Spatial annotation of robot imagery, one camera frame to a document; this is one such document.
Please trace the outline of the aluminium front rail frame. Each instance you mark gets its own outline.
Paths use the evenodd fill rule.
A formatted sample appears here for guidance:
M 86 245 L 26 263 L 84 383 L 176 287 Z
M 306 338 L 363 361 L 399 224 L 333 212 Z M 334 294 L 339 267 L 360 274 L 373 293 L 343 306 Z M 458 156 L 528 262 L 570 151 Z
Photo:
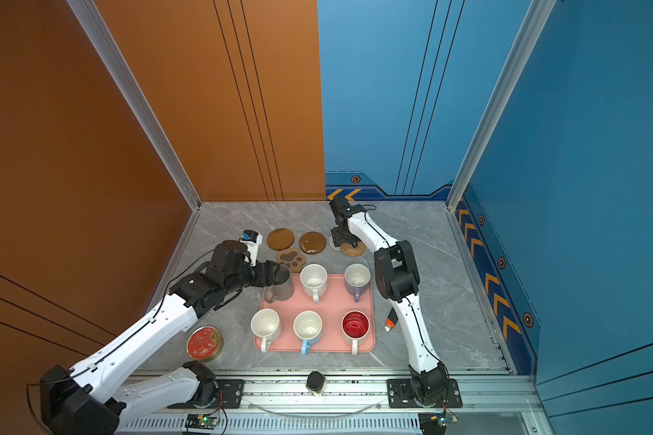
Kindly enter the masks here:
M 170 410 L 132 420 L 119 429 L 130 434 L 422 434 L 418 413 L 451 413 L 458 418 L 445 434 L 551 434 L 553 428 L 528 377 L 454 371 L 461 409 L 392 409 L 388 379 L 402 373 L 357 374 L 326 371 L 321 396 L 306 388 L 308 372 L 220 372 L 219 379 L 245 381 L 241 407 L 224 410 Z M 188 414 L 221 417 L 221 426 L 205 433 L 187 432 Z

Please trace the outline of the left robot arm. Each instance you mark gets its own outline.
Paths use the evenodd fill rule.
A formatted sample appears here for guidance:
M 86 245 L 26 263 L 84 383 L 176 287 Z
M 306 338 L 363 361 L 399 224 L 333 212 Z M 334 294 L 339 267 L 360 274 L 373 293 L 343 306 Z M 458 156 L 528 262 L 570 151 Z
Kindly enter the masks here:
M 259 242 L 226 240 L 209 261 L 180 278 L 140 320 L 99 351 L 65 369 L 54 366 L 38 382 L 39 418 L 52 434 L 113 434 L 127 423 L 179 403 L 211 405 L 216 376 L 201 362 L 126 387 L 124 382 L 151 355 L 207 313 L 247 287 L 266 288 L 290 279 L 288 268 L 260 262 Z

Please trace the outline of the left circuit board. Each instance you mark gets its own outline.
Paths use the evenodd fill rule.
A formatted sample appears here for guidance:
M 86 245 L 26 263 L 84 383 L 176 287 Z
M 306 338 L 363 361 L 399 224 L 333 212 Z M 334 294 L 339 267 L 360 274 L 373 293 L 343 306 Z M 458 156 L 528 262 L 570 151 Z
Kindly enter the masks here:
M 221 417 L 218 415 L 203 414 L 188 414 L 184 429 L 187 432 L 205 433 L 207 431 L 215 431 L 221 426 Z

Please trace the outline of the cork paw-shaped coaster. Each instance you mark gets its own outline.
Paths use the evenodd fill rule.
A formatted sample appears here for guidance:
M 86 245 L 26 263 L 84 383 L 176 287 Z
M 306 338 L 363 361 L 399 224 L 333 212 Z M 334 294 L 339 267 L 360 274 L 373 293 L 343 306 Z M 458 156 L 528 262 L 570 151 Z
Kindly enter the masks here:
M 299 274 L 307 263 L 307 255 L 299 248 L 287 248 L 277 253 L 279 264 L 286 266 L 292 274 Z

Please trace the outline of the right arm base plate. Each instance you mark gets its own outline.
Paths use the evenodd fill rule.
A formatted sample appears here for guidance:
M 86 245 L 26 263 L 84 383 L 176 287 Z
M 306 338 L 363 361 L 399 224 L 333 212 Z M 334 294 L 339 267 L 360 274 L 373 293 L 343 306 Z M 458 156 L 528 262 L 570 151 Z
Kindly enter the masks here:
M 462 395 L 458 382 L 451 379 L 444 396 L 433 405 L 424 405 L 415 400 L 414 390 L 410 379 L 388 379 L 387 398 L 389 407 L 392 409 L 404 408 L 447 408 L 461 409 L 463 404 Z

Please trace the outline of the brown coaster with scratches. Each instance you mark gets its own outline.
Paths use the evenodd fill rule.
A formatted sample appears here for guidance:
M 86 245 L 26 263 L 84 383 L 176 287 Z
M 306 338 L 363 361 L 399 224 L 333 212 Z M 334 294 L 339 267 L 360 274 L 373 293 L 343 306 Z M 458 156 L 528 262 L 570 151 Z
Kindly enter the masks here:
M 317 255 L 327 247 L 327 238 L 317 231 L 303 234 L 299 239 L 299 248 L 308 255 Z

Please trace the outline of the woven rattan round coaster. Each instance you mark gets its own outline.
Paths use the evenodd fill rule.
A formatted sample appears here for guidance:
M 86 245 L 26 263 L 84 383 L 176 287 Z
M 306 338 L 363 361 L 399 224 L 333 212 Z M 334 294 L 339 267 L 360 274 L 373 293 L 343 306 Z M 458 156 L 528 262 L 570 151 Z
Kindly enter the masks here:
M 339 250 L 348 257 L 360 257 L 366 252 L 366 245 L 362 241 L 353 243 L 343 243 Z

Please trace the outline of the white mug front left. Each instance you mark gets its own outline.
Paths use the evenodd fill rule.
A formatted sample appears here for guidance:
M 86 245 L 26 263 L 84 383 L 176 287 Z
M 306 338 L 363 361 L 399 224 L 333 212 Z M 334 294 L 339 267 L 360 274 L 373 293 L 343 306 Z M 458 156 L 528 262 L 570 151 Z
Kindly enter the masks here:
M 270 308 L 257 311 L 251 319 L 250 329 L 259 339 L 259 349 L 262 353 L 268 353 L 270 346 L 279 339 L 282 333 L 279 314 Z

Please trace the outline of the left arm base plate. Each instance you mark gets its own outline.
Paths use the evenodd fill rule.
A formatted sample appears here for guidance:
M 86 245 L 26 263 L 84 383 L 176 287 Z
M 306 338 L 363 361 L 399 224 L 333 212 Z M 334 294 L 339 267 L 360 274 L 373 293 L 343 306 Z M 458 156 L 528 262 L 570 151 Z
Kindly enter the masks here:
M 219 379 L 208 400 L 201 398 L 201 393 L 195 393 L 188 402 L 168 406 L 170 410 L 181 409 L 211 409 L 221 407 L 224 410 L 236 410 L 241 407 L 245 381 L 241 379 Z

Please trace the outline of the pink plastic tray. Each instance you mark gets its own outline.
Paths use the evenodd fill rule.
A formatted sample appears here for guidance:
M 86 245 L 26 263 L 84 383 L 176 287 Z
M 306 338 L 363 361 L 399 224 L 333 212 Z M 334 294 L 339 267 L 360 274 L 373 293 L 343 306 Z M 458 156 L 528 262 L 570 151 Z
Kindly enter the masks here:
M 316 303 L 306 293 L 298 274 L 292 276 L 294 293 L 290 299 L 261 303 L 261 309 L 277 313 L 281 334 L 275 340 L 254 335 L 253 344 L 259 351 L 301 353 L 369 353 L 375 348 L 374 302 L 370 289 L 358 301 L 346 291 L 343 275 L 328 276 L 326 293 Z M 353 345 L 343 334 L 343 319 L 359 312 L 368 320 L 368 332 Z

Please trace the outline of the plain brown round coaster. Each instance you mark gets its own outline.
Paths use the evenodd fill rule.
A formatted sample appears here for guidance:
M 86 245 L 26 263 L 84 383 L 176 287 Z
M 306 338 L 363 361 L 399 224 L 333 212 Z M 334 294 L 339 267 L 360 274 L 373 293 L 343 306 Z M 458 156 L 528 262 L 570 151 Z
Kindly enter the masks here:
M 267 237 L 268 246 L 275 251 L 291 248 L 294 241 L 295 235 L 293 231 L 287 228 L 274 229 Z

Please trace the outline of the red mug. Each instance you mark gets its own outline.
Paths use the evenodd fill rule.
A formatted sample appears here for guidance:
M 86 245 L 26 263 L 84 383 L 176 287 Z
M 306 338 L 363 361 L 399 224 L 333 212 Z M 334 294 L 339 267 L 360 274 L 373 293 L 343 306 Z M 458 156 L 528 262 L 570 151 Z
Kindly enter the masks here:
M 359 346 L 367 339 L 371 324 L 365 313 L 357 310 L 347 312 L 341 320 L 341 335 L 352 355 L 358 354 Z

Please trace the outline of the white mug back middle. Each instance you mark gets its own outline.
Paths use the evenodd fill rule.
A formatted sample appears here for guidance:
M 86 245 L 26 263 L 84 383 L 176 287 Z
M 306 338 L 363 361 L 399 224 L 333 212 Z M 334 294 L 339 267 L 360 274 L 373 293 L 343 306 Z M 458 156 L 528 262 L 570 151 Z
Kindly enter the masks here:
M 318 304 L 328 291 L 328 271 L 319 264 L 306 265 L 300 272 L 300 282 L 305 294 Z

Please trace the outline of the right circuit board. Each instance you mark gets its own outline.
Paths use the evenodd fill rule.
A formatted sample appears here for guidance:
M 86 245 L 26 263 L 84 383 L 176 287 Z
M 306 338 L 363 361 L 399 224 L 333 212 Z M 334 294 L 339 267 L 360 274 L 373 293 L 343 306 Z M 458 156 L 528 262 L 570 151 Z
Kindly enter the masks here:
M 458 422 L 451 413 L 418 413 L 418 420 L 422 435 L 445 435 L 447 428 Z

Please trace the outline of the purple mug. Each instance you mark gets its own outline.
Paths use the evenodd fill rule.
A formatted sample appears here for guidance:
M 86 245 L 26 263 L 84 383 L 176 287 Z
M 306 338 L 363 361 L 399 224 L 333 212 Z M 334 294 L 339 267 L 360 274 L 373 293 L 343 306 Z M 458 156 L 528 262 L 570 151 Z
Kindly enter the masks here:
M 364 294 L 370 288 L 371 273 L 367 266 L 353 264 L 346 268 L 344 273 L 346 291 L 359 303 Z

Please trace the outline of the red round tin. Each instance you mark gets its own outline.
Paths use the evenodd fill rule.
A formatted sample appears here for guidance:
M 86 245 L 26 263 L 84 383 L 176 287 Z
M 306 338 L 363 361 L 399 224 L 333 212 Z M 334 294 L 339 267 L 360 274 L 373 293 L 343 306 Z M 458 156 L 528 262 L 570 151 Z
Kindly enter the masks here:
M 208 362 L 217 358 L 223 349 L 221 332 L 214 326 L 196 329 L 187 340 L 187 355 L 196 361 Z

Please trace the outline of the grey mug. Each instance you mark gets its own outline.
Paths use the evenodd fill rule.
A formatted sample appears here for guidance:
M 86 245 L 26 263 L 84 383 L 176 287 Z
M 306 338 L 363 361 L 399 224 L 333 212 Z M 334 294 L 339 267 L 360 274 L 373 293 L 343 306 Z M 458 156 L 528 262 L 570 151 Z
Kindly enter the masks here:
M 287 301 L 295 292 L 292 273 L 289 269 L 281 269 L 275 277 L 274 284 L 264 291 L 264 301 L 273 304 L 276 301 Z

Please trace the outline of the white embroidered round coaster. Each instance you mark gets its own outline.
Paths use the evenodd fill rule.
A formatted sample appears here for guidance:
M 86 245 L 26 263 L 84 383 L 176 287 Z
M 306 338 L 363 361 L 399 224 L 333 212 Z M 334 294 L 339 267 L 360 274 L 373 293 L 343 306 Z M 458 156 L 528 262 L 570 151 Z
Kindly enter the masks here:
M 337 246 L 334 242 L 333 237 L 330 235 L 328 236 L 328 244 L 335 250 L 339 250 L 339 246 Z

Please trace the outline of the circuit board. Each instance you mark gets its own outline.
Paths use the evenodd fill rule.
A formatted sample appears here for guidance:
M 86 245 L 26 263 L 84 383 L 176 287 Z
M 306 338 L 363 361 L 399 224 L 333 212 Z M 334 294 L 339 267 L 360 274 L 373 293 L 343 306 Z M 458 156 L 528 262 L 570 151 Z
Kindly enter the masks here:
M 203 414 L 188 414 L 184 429 L 187 432 L 205 433 L 207 431 L 215 431 L 221 426 L 221 417 L 218 415 Z
M 418 413 L 418 420 L 422 435 L 445 435 L 447 428 L 458 422 L 451 413 Z

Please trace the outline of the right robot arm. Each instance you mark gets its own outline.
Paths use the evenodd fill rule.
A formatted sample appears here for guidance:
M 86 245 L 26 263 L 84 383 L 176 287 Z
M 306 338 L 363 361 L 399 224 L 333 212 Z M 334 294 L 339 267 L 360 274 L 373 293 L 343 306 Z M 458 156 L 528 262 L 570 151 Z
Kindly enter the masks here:
M 412 245 L 388 235 L 371 219 L 365 206 L 344 196 L 333 197 L 329 206 L 337 224 L 331 230 L 334 243 L 361 242 L 374 255 L 377 290 L 391 304 L 406 340 L 415 400 L 424 407 L 437 405 L 448 391 L 450 375 L 426 328 L 421 277 Z

